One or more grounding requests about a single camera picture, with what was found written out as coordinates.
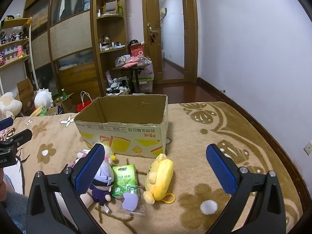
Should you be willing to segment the person's left hand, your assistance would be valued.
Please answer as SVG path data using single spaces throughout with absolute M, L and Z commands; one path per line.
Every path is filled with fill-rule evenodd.
M 4 172 L 0 169 L 0 201 L 4 202 L 7 198 L 6 184 L 4 182 Z

